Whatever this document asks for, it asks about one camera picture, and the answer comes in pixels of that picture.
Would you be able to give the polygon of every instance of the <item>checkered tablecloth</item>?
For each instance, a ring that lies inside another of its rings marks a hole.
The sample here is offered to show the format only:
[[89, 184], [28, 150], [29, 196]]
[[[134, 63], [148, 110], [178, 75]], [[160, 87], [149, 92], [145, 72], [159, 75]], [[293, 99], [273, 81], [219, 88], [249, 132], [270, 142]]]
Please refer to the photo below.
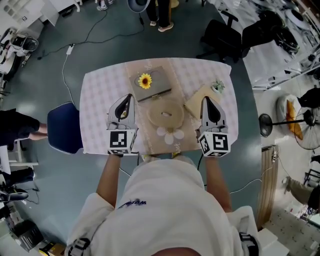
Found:
[[[238, 138], [238, 110], [230, 78], [231, 67], [221, 62], [193, 58], [168, 58], [168, 61], [178, 79], [185, 100], [188, 100], [201, 86], [211, 85], [217, 79], [223, 81], [225, 89], [220, 105], [225, 112], [229, 138], [233, 144]], [[104, 67], [84, 76], [80, 96], [80, 129], [84, 153], [107, 154], [105, 131], [109, 109], [119, 98], [130, 92], [126, 63]], [[200, 126], [198, 120], [194, 118], [193, 121], [196, 126]], [[139, 127], [140, 120], [137, 116], [135, 123]], [[133, 151], [145, 154], [147, 149], [144, 144], [144, 133], [139, 131]]]

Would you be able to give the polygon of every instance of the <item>forearm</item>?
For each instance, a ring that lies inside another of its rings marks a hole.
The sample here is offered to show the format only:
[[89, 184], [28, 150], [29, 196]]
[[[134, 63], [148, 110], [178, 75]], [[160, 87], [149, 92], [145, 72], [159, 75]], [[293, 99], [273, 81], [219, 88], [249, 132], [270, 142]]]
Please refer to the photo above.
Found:
[[96, 189], [97, 194], [113, 207], [116, 207], [117, 202], [120, 162], [120, 157], [109, 155]]
[[226, 213], [232, 212], [231, 198], [215, 157], [205, 157], [206, 190], [214, 196]]

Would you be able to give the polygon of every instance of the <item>green floor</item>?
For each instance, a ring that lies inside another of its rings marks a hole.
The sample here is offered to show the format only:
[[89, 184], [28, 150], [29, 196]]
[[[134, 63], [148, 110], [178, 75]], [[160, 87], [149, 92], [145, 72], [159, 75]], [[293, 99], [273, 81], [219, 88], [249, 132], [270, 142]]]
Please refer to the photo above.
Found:
[[[68, 43], [83, 41], [93, 24], [103, 15], [96, 10], [94, 1], [88, 1], [83, 4], [80, 13], [74, 11], [67, 18], [60, 17], [56, 27], [48, 24], [39, 39], [39, 49], [8, 85], [11, 95], [4, 101], [4, 109], [17, 108], [19, 112], [45, 122], [51, 109], [69, 101], [62, 79], [67, 49], [42, 60], [37, 60], [37, 57], [44, 49], [54, 51]], [[103, 44], [75, 47], [64, 73], [77, 108], [86, 73], [139, 59], [194, 58], [203, 52], [199, 41], [209, 21], [222, 21], [213, 5], [207, 3], [201, 7], [198, 0], [190, 0], [188, 3], [180, 0], [179, 7], [172, 11], [174, 28], [165, 33], [149, 26], [146, 13], [142, 13], [142, 17], [145, 30], [138, 35], [117, 37]], [[141, 29], [139, 16], [129, 11], [126, 1], [116, 0], [109, 8], [107, 17], [95, 27], [89, 39], [102, 41], [117, 34], [132, 34]], [[213, 55], [208, 59], [217, 61], [218, 57]], [[231, 59], [227, 59], [226, 63], [232, 66], [231, 79], [238, 106], [239, 136], [232, 145], [231, 153], [220, 160], [220, 165], [230, 191], [234, 191], [260, 177], [261, 146], [256, 104], [244, 63], [240, 60], [234, 64]], [[42, 232], [65, 241], [86, 197], [96, 190], [106, 156], [82, 152], [66, 155], [51, 148], [46, 140], [28, 144], [31, 158], [39, 162], [35, 172], [36, 184], [40, 189], [40, 204], [19, 203], [19, 207], [35, 221]], [[201, 153], [193, 151], [186, 155], [198, 163]], [[136, 162], [135, 157], [125, 157], [121, 167], [131, 173]], [[128, 176], [121, 172], [119, 195], [123, 193], [127, 180]], [[232, 194], [233, 208], [250, 205], [256, 212], [260, 186], [257, 181], [241, 192]], [[30, 199], [37, 200], [32, 190]]]

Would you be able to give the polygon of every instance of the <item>yellow flower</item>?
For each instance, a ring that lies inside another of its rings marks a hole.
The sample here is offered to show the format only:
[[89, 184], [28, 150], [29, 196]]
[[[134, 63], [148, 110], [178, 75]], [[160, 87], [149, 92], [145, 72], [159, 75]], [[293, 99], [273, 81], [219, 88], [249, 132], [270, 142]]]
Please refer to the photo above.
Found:
[[151, 76], [149, 74], [143, 73], [142, 76], [139, 78], [139, 86], [141, 86], [143, 89], [149, 89], [152, 83]]

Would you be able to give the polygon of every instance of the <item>blue stool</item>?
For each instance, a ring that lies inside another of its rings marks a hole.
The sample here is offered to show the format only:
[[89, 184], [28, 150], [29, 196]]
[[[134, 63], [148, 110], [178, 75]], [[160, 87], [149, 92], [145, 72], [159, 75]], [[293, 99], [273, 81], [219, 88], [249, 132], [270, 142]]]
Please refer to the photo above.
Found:
[[51, 110], [47, 116], [48, 141], [51, 147], [66, 154], [83, 148], [79, 110], [68, 101]]

